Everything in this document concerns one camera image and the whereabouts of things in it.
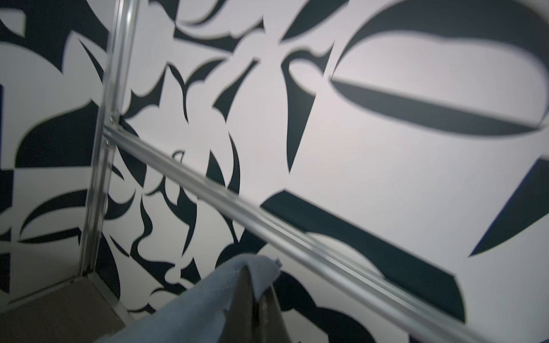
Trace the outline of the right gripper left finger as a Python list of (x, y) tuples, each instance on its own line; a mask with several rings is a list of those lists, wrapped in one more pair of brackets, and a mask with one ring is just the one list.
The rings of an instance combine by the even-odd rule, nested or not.
[(255, 342), (254, 309), (255, 300), (250, 270), (248, 267), (243, 267), (240, 270), (230, 308), (225, 314), (220, 342)]

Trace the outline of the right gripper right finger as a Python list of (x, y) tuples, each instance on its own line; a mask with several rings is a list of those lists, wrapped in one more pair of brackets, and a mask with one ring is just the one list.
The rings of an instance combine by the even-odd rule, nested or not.
[(257, 342), (291, 341), (274, 287), (269, 287), (257, 302)]

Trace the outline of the grey t shirt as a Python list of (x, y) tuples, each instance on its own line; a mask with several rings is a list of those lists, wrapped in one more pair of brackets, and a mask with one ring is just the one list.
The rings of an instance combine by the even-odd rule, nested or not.
[(98, 341), (217, 342), (225, 323), (224, 311), (231, 305), (244, 268), (250, 272), (252, 295), (256, 300), (280, 276), (278, 261), (263, 255), (238, 255), (154, 314)]

